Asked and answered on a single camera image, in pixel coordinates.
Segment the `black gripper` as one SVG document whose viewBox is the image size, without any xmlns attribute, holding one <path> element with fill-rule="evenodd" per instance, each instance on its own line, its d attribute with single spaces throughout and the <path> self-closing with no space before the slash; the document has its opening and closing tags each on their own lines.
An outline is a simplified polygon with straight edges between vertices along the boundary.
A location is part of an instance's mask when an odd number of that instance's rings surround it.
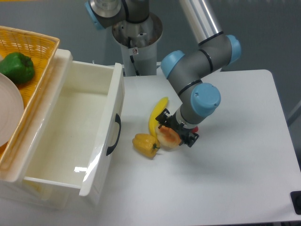
<svg viewBox="0 0 301 226">
<path fill-rule="evenodd" d="M 184 123 L 179 123 L 176 119 L 176 115 L 172 115 L 169 117 L 170 112 L 168 109 L 164 109 L 155 120 L 158 122 L 158 128 L 160 129 L 162 126 L 169 126 L 172 130 L 174 130 L 181 138 L 180 145 L 186 145 L 188 147 L 192 147 L 197 139 L 199 138 L 199 134 L 192 133 L 191 129 L 187 129 L 184 127 Z"/>
</svg>

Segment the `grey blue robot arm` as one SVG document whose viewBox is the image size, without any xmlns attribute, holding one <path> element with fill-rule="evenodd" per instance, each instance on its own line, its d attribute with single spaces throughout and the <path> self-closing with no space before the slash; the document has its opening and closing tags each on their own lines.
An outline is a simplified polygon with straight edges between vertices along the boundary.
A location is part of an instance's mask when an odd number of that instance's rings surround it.
<svg viewBox="0 0 301 226">
<path fill-rule="evenodd" d="M 182 105 L 170 115 L 167 109 L 156 116 L 158 139 L 171 135 L 176 144 L 193 146 L 195 128 L 218 107 L 219 90 L 202 79 L 235 62 L 241 56 L 236 37 L 225 35 L 206 0 L 182 0 L 180 5 L 198 43 L 186 55 L 174 51 L 161 61 L 161 70 Z M 162 36 L 161 20 L 150 12 L 147 0 L 89 0 L 85 4 L 98 29 L 111 28 L 122 52 L 126 76 L 156 73 L 157 42 Z"/>
</svg>

